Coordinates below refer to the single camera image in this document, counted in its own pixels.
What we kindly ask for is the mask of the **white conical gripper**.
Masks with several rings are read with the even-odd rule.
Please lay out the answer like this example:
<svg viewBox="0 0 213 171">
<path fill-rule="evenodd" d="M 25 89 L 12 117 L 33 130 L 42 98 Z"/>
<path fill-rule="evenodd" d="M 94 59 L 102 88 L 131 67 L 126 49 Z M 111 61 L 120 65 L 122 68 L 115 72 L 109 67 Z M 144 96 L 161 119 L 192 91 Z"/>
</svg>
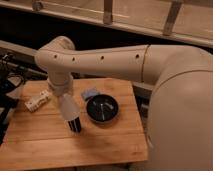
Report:
<svg viewBox="0 0 213 171">
<path fill-rule="evenodd" d="M 81 132 L 80 108 L 70 94 L 63 94 L 59 98 L 59 109 L 63 118 L 68 122 L 70 129 L 75 133 Z"/>
</svg>

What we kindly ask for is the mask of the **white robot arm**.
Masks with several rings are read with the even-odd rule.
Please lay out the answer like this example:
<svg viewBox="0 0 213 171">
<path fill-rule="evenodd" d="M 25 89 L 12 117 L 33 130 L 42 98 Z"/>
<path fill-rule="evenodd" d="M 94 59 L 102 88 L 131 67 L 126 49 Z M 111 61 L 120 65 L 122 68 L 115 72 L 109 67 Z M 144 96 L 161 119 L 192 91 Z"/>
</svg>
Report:
<svg viewBox="0 0 213 171">
<path fill-rule="evenodd" d="M 72 72 L 153 87 L 147 123 L 147 171 L 213 171 L 213 54 L 186 45 L 138 45 L 77 51 L 58 36 L 36 51 L 56 95 Z"/>
</svg>

